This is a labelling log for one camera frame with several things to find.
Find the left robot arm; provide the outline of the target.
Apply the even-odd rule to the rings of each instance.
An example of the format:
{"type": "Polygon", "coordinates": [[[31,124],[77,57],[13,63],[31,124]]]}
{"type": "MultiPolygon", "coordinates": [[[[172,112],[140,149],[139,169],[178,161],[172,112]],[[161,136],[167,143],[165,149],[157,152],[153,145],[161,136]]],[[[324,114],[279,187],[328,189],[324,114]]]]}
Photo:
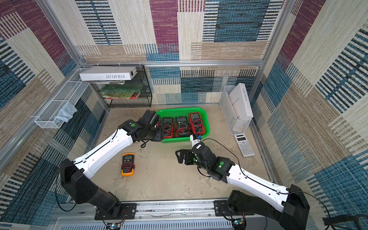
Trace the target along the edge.
{"type": "Polygon", "coordinates": [[[89,203],[114,219],[122,217],[121,201],[111,192],[107,192],[91,178],[111,158],[135,142],[161,142],[164,131],[160,122],[145,123],[128,120],[105,141],[86,154],[60,164],[60,184],[76,202],[89,203]]]}

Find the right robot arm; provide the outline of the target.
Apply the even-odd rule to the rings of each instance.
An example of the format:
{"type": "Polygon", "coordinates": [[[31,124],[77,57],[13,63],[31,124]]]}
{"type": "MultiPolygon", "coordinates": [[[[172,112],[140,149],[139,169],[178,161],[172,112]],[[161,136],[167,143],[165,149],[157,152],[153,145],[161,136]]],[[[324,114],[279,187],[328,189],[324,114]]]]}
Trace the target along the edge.
{"type": "Polygon", "coordinates": [[[180,149],[175,155],[179,163],[196,165],[212,179],[251,193],[232,191],[227,209],[271,218],[285,230],[306,229],[310,205],[298,186],[286,187],[255,176],[230,159],[216,156],[204,143],[197,143],[192,149],[180,149]]]}

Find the large red multimeter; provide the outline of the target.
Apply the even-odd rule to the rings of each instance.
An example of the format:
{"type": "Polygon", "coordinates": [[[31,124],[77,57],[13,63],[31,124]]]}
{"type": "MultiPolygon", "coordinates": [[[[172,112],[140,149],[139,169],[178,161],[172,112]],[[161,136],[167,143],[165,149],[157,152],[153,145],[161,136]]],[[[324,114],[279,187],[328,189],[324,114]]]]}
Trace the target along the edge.
{"type": "Polygon", "coordinates": [[[173,138],[174,137],[174,118],[164,117],[162,119],[162,122],[163,122],[164,139],[173,138]]]}

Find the black multimeter with leads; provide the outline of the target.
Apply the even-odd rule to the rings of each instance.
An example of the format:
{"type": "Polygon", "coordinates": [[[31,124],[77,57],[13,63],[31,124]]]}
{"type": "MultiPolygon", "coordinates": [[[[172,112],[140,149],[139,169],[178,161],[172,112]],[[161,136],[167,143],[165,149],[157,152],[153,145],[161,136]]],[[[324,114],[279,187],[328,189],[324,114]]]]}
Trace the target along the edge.
{"type": "Polygon", "coordinates": [[[155,141],[156,142],[161,142],[164,139],[164,131],[163,131],[163,125],[162,125],[162,121],[159,119],[156,125],[156,136],[155,136],[155,141]]]}

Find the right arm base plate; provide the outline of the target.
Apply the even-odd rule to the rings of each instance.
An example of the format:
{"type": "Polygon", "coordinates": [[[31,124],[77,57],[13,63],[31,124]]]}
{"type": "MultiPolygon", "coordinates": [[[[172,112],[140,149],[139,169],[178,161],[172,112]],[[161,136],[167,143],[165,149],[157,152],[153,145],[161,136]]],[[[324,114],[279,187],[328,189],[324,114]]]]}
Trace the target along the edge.
{"type": "Polygon", "coordinates": [[[229,209],[227,207],[227,200],[214,200],[214,211],[216,217],[230,217],[231,214],[229,212],[229,209]]]}

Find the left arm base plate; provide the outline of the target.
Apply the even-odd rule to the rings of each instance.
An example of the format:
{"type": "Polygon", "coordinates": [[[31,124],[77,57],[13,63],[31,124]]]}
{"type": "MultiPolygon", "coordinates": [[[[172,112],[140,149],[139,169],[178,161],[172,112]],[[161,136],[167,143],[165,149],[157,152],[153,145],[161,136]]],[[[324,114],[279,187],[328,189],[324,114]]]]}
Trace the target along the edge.
{"type": "Polygon", "coordinates": [[[96,208],[94,220],[123,220],[134,219],[137,203],[121,203],[115,205],[112,209],[106,211],[102,208],[96,208]]]}

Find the small red multimeter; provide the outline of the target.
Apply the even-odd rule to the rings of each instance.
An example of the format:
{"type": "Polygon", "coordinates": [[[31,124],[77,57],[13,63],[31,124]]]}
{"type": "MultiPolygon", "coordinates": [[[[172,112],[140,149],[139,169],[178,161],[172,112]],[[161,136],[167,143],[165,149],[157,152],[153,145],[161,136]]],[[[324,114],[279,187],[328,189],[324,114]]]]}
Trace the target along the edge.
{"type": "Polygon", "coordinates": [[[189,124],[192,134],[204,135],[205,126],[199,112],[189,114],[189,124]]]}

